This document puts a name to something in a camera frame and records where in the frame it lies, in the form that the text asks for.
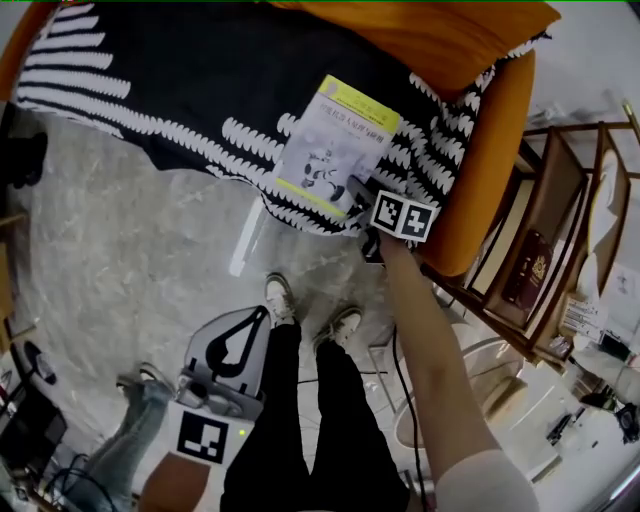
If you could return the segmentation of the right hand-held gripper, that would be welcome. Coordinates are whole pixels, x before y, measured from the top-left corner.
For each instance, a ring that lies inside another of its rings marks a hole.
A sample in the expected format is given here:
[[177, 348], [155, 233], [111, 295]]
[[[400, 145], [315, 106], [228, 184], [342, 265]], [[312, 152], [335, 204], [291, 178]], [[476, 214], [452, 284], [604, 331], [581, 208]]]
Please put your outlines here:
[[361, 253], [365, 259], [381, 259], [380, 234], [385, 233], [405, 243], [411, 250], [426, 241], [439, 208], [405, 198], [393, 192], [378, 192], [378, 181], [365, 182], [351, 175], [347, 190], [361, 213], [371, 213], [363, 232]]

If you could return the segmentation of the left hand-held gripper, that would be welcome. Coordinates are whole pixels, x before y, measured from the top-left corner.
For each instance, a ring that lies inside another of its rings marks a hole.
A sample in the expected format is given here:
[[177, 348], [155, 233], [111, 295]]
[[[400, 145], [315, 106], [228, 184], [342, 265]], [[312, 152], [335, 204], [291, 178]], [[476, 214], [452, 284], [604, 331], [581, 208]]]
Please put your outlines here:
[[184, 359], [189, 370], [179, 374], [168, 403], [172, 453], [208, 466], [231, 465], [264, 409], [270, 330], [267, 309], [256, 306], [222, 314], [193, 334]]

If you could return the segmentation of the yellow and white booklet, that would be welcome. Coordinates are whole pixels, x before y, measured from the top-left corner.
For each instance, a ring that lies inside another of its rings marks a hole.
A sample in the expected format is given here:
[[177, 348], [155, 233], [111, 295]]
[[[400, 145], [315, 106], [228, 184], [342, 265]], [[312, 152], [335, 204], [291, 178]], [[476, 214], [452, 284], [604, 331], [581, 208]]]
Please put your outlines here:
[[325, 76], [276, 162], [276, 182], [324, 213], [346, 216], [354, 204], [349, 179], [369, 179], [399, 120], [382, 103]]

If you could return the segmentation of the person's left forearm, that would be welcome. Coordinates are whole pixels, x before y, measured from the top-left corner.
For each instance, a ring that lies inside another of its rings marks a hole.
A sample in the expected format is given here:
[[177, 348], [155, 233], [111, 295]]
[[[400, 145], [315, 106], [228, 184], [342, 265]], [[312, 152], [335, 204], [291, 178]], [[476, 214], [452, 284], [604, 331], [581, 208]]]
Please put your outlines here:
[[147, 479], [139, 512], [194, 512], [207, 486], [210, 467], [167, 453]]

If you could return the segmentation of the person's right forearm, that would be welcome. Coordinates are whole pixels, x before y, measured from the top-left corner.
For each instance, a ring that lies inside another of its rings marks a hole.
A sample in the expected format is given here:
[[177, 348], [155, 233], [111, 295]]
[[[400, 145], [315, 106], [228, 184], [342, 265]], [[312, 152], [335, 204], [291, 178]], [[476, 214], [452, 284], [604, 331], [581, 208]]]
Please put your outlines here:
[[393, 315], [436, 481], [458, 462], [499, 444], [473, 395], [462, 352], [432, 283], [403, 242], [381, 235]]

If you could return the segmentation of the round glass side table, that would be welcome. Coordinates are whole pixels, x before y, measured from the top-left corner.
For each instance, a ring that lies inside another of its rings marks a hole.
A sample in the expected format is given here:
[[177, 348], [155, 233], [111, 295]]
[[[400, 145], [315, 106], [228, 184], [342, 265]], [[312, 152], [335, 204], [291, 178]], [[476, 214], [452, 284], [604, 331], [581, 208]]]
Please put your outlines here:
[[[499, 337], [479, 338], [467, 323], [454, 323], [452, 328], [461, 345], [475, 400], [490, 429], [498, 435], [526, 398], [527, 384], [520, 378], [524, 358]], [[371, 346], [369, 355], [389, 402], [382, 412], [389, 417], [392, 449], [403, 456], [413, 449], [423, 455], [422, 436], [413, 430], [408, 403], [414, 397], [401, 348], [387, 340]]]

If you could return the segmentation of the person's left shoe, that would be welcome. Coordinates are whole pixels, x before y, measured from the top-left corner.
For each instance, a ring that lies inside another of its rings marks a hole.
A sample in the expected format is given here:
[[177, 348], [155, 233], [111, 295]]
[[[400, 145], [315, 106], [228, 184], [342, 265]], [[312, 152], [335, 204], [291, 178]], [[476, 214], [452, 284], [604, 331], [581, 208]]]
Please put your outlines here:
[[274, 326], [296, 323], [293, 293], [282, 274], [273, 272], [267, 276], [265, 301]]

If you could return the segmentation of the person's shoe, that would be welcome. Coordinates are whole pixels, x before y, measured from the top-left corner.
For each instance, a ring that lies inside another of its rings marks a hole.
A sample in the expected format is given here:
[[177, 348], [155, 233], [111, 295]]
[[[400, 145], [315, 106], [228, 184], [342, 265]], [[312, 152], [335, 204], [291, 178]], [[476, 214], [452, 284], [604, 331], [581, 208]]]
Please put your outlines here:
[[273, 272], [267, 276], [265, 301], [274, 326], [296, 323], [293, 293], [282, 274]]
[[314, 349], [328, 342], [344, 346], [358, 329], [362, 316], [357, 306], [349, 306], [335, 313], [314, 337]]

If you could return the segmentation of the person's black trousers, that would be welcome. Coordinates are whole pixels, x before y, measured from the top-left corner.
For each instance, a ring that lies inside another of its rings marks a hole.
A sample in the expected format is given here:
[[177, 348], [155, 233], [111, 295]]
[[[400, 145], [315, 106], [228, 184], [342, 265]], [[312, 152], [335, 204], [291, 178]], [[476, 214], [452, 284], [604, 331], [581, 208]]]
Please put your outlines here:
[[366, 401], [360, 373], [328, 341], [316, 351], [321, 423], [307, 466], [298, 410], [301, 327], [270, 332], [264, 409], [228, 468], [220, 512], [406, 512], [410, 492]]

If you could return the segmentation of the person's right shoe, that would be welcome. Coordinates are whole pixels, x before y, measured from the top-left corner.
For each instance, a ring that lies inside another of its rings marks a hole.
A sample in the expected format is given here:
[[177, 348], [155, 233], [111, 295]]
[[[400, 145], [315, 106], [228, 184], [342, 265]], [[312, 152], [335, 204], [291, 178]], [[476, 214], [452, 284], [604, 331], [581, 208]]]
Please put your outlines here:
[[344, 346], [358, 329], [362, 316], [357, 306], [349, 306], [335, 313], [314, 337], [314, 349], [328, 342]]

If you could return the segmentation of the large orange cushion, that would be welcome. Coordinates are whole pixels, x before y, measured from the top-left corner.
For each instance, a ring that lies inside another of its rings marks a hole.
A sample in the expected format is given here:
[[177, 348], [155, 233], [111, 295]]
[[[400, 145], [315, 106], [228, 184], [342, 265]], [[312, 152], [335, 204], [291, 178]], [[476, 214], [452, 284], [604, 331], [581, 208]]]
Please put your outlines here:
[[542, 34], [561, 14], [545, 1], [275, 2], [349, 29], [390, 54], [441, 97]]

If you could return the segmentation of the dark red booklet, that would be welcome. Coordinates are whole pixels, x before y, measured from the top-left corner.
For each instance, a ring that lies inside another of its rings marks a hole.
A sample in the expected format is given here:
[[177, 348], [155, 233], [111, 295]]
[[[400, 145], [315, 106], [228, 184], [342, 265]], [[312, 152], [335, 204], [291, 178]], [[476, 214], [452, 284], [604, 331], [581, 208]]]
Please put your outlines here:
[[553, 250], [545, 238], [530, 229], [502, 291], [502, 299], [530, 313], [546, 279], [552, 256]]

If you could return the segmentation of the wooden side table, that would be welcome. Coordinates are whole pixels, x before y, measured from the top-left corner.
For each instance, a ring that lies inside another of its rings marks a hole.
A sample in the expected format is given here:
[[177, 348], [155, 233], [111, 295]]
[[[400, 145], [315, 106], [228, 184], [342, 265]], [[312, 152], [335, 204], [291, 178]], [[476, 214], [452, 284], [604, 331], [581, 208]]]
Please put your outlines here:
[[[576, 294], [587, 259], [591, 204], [598, 188], [600, 161], [606, 149], [620, 154], [613, 132], [630, 130], [640, 144], [640, 124], [629, 102], [623, 122], [593, 122], [527, 130], [500, 196], [490, 204], [480, 241], [463, 269], [447, 270], [422, 259], [423, 272], [455, 301], [493, 329], [532, 364], [545, 361], [560, 368], [573, 345], [557, 346], [559, 322], [568, 295]], [[542, 153], [526, 139], [541, 137]], [[553, 256], [530, 313], [502, 299], [527, 232], [538, 231]]]

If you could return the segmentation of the white slipper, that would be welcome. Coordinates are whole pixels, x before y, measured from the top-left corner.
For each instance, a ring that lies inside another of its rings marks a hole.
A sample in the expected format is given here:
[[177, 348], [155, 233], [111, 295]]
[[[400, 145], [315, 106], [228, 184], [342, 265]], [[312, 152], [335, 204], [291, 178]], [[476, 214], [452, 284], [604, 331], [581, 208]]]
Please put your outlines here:
[[584, 295], [596, 299], [604, 290], [620, 245], [630, 183], [618, 152], [606, 149], [600, 161], [598, 188], [591, 204]]

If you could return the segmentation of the white paper tag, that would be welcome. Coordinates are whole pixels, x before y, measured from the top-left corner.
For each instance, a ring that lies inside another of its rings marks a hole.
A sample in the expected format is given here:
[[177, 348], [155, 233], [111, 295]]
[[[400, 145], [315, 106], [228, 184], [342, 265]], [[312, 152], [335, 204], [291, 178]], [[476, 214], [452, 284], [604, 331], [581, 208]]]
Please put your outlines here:
[[598, 342], [608, 316], [608, 307], [600, 300], [582, 300], [570, 294], [564, 302], [558, 329], [565, 337]]

